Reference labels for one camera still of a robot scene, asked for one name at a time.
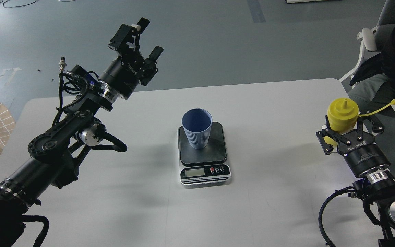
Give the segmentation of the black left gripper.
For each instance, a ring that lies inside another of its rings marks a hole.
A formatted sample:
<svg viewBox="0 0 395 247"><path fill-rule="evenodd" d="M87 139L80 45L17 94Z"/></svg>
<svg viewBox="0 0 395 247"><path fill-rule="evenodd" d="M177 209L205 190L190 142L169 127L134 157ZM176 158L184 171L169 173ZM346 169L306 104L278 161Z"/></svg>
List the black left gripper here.
<svg viewBox="0 0 395 247"><path fill-rule="evenodd" d="M163 47L156 46L146 59L140 52L140 36L148 25L149 19L146 18L141 18L136 24L122 24L108 44L119 56L99 79L120 98L128 99L138 85L147 86L158 72L157 61Z"/></svg>

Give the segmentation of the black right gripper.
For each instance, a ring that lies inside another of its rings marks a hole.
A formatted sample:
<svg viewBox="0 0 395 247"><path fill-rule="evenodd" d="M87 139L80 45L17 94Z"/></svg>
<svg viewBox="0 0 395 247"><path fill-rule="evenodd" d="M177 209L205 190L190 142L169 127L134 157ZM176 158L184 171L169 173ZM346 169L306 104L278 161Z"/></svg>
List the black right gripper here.
<svg viewBox="0 0 395 247"><path fill-rule="evenodd" d="M334 150L334 145L325 141L325 137L329 137L337 142L337 153L343 156L356 178L362 178L372 170L385 170L391 165L375 140L385 130L375 114L359 116L356 132L353 130L344 135L331 128L328 116L325 116L325 121L326 128L316 133L324 154L328 156Z"/></svg>

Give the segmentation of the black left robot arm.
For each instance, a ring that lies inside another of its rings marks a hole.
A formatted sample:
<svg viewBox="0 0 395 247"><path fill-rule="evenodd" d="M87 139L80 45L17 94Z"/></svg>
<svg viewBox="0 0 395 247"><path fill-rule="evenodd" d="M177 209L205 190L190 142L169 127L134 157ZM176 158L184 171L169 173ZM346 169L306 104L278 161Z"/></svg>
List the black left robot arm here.
<svg viewBox="0 0 395 247"><path fill-rule="evenodd" d="M136 24L120 26L108 44L118 56L101 76L80 66L66 70L65 58L60 59L59 107L52 126L32 139L30 159L0 183L0 247L13 246L27 222L43 224L33 244L41 246L50 222L44 216L27 215L28 208L41 204L39 196L49 186L61 189L76 181L89 151L127 151L95 114L100 108L111 111L117 98L128 99L139 84L147 86L158 72L163 48L156 46L148 58L140 52L139 40L148 25L149 19L141 18Z"/></svg>

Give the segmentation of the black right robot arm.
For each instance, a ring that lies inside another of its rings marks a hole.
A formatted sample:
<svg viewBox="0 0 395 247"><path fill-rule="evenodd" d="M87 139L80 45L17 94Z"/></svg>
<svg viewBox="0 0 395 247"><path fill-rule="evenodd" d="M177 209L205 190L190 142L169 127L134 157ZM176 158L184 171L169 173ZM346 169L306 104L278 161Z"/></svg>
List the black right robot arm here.
<svg viewBox="0 0 395 247"><path fill-rule="evenodd" d="M357 198L363 203L363 210L372 224L380 226L383 239L378 240L379 247L395 247L395 180L388 170L390 161L375 141L375 136L362 128L365 117L357 117L356 127L348 133L340 134L330 126L326 117L326 125L316 133L324 154L334 153L332 144L325 142L330 137L337 142L337 153L343 156L346 164L357 178L352 186L336 190L320 207L318 226L326 246L335 244L326 234L323 225L323 213L328 203L343 194Z"/></svg>

